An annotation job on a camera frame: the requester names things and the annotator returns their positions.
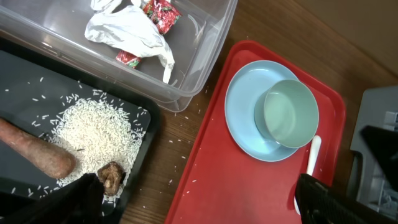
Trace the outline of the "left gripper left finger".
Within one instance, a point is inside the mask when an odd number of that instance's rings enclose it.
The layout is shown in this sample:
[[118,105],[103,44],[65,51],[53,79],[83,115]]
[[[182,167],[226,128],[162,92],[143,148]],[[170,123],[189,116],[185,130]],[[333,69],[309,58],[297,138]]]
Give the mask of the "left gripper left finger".
[[1,194],[1,223],[101,223],[104,187],[95,174],[39,200]]

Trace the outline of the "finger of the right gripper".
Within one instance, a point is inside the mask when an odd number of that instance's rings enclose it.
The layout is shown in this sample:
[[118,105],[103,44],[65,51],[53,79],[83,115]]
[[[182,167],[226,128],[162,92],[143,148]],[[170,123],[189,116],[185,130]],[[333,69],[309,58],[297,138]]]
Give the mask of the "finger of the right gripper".
[[397,191],[397,132],[365,126],[360,131],[360,135],[391,187]]

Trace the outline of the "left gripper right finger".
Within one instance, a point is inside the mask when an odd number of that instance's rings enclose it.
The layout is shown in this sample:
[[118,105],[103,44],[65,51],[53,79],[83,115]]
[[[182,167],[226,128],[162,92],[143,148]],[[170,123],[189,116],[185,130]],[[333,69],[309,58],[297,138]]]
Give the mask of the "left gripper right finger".
[[397,224],[308,174],[299,175],[295,198],[303,224]]

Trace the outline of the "brown mushroom piece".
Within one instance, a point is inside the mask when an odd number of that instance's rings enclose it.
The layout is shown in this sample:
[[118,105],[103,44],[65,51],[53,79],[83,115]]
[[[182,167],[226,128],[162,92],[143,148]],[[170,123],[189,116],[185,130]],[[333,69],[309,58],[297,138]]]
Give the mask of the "brown mushroom piece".
[[111,161],[97,170],[99,181],[104,186],[104,194],[115,196],[125,178],[124,169],[115,161]]

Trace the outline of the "white plastic spoon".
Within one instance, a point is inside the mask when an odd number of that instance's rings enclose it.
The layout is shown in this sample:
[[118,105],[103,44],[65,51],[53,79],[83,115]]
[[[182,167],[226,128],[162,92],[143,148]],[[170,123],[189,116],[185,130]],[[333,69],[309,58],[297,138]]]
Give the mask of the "white plastic spoon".
[[318,153],[320,151],[321,143],[322,143],[321,137],[318,135],[315,135],[312,139],[312,143],[310,146],[307,171],[306,171],[306,174],[308,174],[310,176],[313,175],[315,165],[317,162],[317,158],[318,158]]

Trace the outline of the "white rice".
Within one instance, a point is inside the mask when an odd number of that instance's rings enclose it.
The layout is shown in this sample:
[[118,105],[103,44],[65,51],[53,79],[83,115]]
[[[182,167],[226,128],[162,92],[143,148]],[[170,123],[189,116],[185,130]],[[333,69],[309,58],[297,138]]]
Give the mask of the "white rice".
[[67,177],[55,179],[57,187],[49,194],[85,173],[96,173],[111,161],[117,162],[126,175],[131,173],[144,135],[132,129],[122,108],[103,100],[80,98],[51,123],[54,126],[49,140],[36,137],[66,149],[75,156],[76,167]]

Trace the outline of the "light green bowl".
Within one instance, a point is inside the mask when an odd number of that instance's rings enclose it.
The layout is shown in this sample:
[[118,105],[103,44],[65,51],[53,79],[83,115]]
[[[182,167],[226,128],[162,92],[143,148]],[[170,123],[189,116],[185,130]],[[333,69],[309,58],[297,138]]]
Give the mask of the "light green bowl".
[[275,83],[259,97],[254,107],[254,122],[262,136],[289,148],[310,142],[319,119],[313,93],[297,80]]

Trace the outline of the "white napkin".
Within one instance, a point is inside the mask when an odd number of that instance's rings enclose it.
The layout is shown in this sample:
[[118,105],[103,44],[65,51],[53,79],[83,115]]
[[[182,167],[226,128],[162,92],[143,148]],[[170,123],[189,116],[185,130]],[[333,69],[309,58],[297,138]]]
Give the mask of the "white napkin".
[[164,67],[162,81],[168,83],[175,64],[168,43],[141,9],[140,1],[114,12],[120,4],[120,0],[91,0],[95,13],[86,25],[85,38],[140,58],[157,56]]

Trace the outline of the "red snack wrapper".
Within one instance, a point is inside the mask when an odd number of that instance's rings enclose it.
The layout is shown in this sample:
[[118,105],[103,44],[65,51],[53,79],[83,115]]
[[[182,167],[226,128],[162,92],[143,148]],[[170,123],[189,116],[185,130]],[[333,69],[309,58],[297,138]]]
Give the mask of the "red snack wrapper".
[[[167,0],[142,0],[140,8],[155,24],[161,35],[166,34],[182,17],[181,13]],[[141,61],[141,58],[121,50],[116,60],[132,68]]]

